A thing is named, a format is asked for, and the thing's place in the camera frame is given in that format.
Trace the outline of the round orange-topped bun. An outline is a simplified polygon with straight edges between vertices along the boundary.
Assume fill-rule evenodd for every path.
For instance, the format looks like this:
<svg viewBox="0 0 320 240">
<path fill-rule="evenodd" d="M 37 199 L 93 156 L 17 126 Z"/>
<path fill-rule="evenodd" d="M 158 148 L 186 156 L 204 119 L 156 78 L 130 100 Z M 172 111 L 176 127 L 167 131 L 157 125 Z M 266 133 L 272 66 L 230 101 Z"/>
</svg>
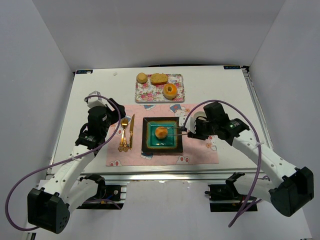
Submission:
<svg viewBox="0 0 320 240">
<path fill-rule="evenodd" d="M 155 129 L 154 133 L 157 139 L 165 139 L 168 135 L 168 129 L 164 126 L 159 126 Z"/>
</svg>

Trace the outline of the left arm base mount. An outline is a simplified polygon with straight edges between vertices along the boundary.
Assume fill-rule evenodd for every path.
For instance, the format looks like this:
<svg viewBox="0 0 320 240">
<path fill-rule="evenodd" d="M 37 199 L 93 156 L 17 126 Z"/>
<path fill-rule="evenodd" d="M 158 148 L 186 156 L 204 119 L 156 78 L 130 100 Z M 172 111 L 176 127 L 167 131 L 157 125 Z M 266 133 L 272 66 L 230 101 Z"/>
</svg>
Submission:
<svg viewBox="0 0 320 240">
<path fill-rule="evenodd" d="M 84 201 L 77 209 L 82 210 L 121 210 L 126 199 L 127 187 L 119 184 L 102 183 L 104 178 L 91 174 L 80 177 L 78 184 L 84 180 L 97 180 L 97 194 Z"/>
</svg>

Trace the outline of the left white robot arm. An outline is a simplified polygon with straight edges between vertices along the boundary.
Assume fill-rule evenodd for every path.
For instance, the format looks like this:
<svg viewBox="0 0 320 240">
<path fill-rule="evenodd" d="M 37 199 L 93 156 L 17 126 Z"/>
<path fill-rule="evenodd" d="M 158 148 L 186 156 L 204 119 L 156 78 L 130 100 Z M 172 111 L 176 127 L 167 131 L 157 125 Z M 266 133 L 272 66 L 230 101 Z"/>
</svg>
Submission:
<svg viewBox="0 0 320 240">
<path fill-rule="evenodd" d="M 97 174 L 80 177 L 84 168 L 96 157 L 99 146 L 105 143 L 109 127 L 126 115 L 122 105 L 112 102 L 98 104 L 88 110 L 84 124 L 70 154 L 70 161 L 41 188 L 33 188 L 27 195 L 27 220 L 36 227 L 55 234 L 61 233 L 71 213 L 90 198 L 101 198 L 105 192 L 105 179 Z"/>
</svg>

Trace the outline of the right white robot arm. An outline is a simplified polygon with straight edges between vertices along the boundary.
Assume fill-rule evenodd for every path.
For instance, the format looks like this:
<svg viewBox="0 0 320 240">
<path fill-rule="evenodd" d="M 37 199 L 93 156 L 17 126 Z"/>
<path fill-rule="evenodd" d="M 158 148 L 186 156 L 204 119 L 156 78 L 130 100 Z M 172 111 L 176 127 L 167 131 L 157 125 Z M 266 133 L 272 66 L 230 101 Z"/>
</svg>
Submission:
<svg viewBox="0 0 320 240">
<path fill-rule="evenodd" d="M 233 194 L 249 195 L 269 202 L 282 215 L 292 216 L 314 198 L 314 174 L 305 167 L 298 168 L 264 145 L 256 129 L 242 113 L 242 119 L 230 119 L 222 100 L 200 103 L 204 115 L 187 115 L 180 124 L 189 138 L 206 140 L 217 136 L 243 153 L 256 164 L 256 174 L 248 177 L 236 172 L 226 180 Z"/>
</svg>

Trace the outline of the metal tongs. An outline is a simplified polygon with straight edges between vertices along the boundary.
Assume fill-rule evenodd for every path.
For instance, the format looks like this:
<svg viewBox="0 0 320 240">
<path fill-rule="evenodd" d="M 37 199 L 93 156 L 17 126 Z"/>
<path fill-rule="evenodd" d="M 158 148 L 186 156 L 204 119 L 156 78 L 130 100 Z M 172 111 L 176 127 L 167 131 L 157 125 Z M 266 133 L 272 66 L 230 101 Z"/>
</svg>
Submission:
<svg viewBox="0 0 320 240">
<path fill-rule="evenodd" d="M 156 138 L 155 130 L 157 127 L 166 127 L 168 129 L 168 135 L 166 138 L 187 135 L 186 133 L 182 133 L 181 129 L 173 121 L 151 121 L 147 124 L 147 127 L 150 131 L 150 135 L 155 138 Z"/>
</svg>

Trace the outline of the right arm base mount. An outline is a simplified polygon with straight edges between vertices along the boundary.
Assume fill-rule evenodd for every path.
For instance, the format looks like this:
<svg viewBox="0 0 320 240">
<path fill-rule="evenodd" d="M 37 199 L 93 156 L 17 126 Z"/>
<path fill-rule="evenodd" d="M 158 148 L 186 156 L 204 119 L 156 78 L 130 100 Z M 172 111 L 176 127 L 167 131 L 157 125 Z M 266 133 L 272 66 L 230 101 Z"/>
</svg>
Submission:
<svg viewBox="0 0 320 240">
<path fill-rule="evenodd" d="M 247 197 L 243 194 L 234 195 L 226 184 L 210 184 L 204 194 L 209 198 L 212 213 L 236 213 Z"/>
</svg>

